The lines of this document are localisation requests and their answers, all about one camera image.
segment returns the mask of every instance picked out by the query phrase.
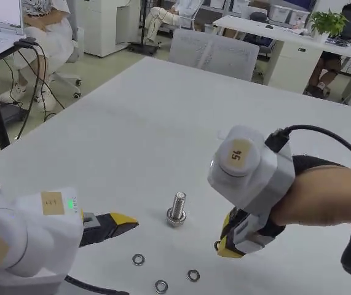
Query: storage box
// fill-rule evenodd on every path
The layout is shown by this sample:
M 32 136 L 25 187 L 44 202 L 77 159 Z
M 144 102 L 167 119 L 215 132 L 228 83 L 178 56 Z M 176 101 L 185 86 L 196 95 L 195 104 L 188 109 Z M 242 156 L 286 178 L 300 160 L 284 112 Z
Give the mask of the storage box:
M 310 14 L 309 11 L 293 9 L 293 11 L 291 13 L 291 18 L 290 18 L 289 24 L 295 25 L 296 21 L 298 21 L 298 20 L 306 23 L 306 19 L 307 19 L 309 14 Z
M 217 9 L 223 9 L 224 0 L 211 0 L 210 6 Z
M 238 14 L 245 13 L 245 10 L 248 8 L 249 2 L 250 1 L 246 1 L 246 0 L 234 0 L 232 11 L 237 12 Z
M 291 11 L 292 9 L 289 7 L 272 4 L 269 10 L 269 19 L 274 22 L 285 23 Z
M 270 0 L 252 0 L 249 6 L 266 9 L 269 11 Z

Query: human hand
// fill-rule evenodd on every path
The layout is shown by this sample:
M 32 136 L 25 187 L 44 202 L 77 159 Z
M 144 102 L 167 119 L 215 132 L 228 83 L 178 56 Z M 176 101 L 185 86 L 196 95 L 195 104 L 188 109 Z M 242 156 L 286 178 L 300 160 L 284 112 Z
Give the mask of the human hand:
M 47 31 L 47 29 L 45 28 L 45 24 L 43 24 L 43 22 L 40 20 L 40 18 L 26 17 L 25 23 L 27 23 L 29 26 L 33 26 L 37 29 L 40 29 L 44 32 Z
M 305 171 L 270 217 L 279 226 L 351 223 L 351 169 L 323 166 Z

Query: white cabinet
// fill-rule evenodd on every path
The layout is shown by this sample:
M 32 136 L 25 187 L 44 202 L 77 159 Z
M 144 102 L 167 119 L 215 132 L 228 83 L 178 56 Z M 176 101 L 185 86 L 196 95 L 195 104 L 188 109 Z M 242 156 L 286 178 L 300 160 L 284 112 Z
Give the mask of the white cabinet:
M 305 81 L 312 75 L 321 53 L 319 49 L 277 41 L 264 75 L 264 85 L 303 93 L 307 87 Z
M 140 0 L 79 0 L 78 25 L 84 29 L 84 51 L 105 57 L 138 37 Z

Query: metal bolt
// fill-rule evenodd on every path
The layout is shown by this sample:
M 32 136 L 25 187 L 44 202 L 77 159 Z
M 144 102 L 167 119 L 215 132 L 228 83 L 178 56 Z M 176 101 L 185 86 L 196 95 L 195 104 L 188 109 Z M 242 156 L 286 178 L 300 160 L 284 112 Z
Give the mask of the metal bolt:
M 173 206 L 167 210 L 167 222 L 173 227 L 181 226 L 186 219 L 186 213 L 183 210 L 186 201 L 184 192 L 175 194 Z

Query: washer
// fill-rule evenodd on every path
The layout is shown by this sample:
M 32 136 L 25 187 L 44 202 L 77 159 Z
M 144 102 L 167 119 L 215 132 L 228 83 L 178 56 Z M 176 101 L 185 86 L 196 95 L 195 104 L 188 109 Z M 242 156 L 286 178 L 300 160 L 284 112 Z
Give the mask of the washer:
M 191 269 L 187 272 L 187 279 L 193 283 L 197 282 L 200 279 L 200 273 L 197 269 Z
M 166 281 L 163 281 L 163 280 L 158 280 L 156 281 L 155 283 L 155 291 L 157 294 L 164 294 L 166 293 L 168 290 L 168 284 Z
M 141 266 L 145 262 L 145 257 L 142 254 L 134 254 L 132 261 L 135 266 Z

